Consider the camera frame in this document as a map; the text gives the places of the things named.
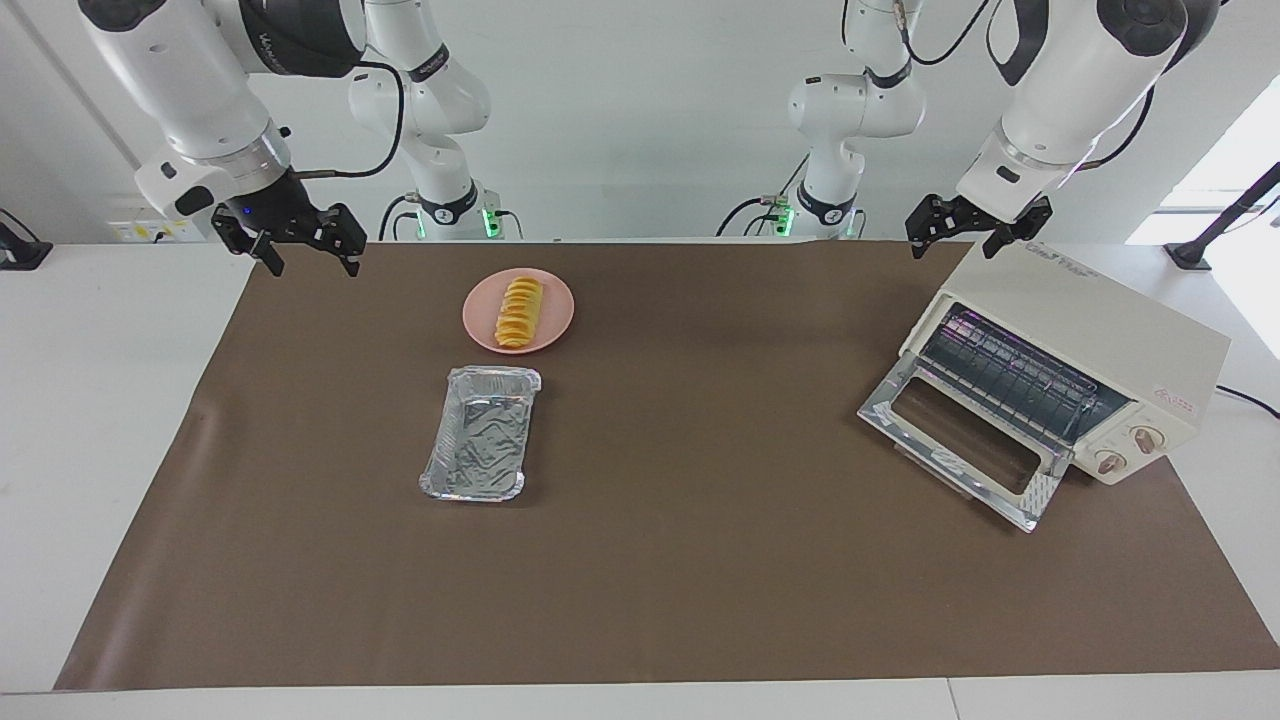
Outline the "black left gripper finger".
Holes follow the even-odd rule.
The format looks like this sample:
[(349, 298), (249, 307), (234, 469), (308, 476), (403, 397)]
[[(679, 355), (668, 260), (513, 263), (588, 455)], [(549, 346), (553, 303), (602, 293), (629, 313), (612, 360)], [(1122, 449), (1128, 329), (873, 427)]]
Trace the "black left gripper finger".
[(984, 258), (992, 259), (1010, 245), (1033, 240), (1052, 214), (1050, 197), (1038, 197), (1015, 222), (997, 222), (992, 234), (984, 242)]
[(963, 233), (963, 197), (927, 195), (905, 220), (906, 240), (914, 259), (923, 259), (929, 247)]

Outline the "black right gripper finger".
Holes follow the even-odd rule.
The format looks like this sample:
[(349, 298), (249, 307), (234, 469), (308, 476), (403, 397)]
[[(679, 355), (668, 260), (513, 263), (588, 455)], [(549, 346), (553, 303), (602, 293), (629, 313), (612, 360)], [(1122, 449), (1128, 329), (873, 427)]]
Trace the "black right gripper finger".
[(348, 277), (357, 277), (367, 234), (344, 205), (335, 204), (320, 213), (320, 249), (337, 258)]
[(283, 275), (285, 263), (273, 245), (270, 231), (252, 234), (241, 224), (238, 214), (224, 202), (214, 209), (212, 228), (229, 252), (247, 255), (261, 263), (271, 275)]

